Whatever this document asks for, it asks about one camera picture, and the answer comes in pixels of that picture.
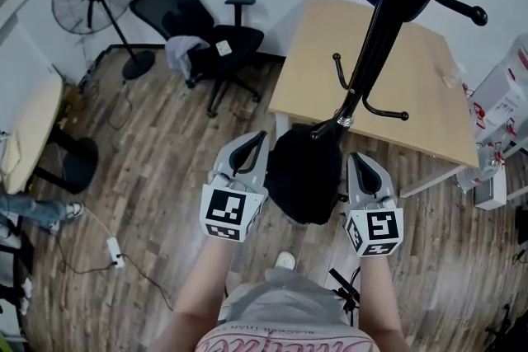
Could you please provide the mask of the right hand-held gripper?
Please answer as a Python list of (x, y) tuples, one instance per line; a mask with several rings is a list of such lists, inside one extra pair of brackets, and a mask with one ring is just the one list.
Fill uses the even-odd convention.
[(393, 254), (403, 242), (403, 209), (397, 206), (389, 173), (363, 153), (349, 155), (346, 172), (343, 228), (354, 252), (358, 257)]

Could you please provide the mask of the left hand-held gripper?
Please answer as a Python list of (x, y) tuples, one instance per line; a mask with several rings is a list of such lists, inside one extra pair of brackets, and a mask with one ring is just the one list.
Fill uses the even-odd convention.
[(237, 137), (219, 151), (207, 184), (202, 186), (200, 224), (204, 233), (244, 242), (261, 217), (269, 136), (256, 131)]

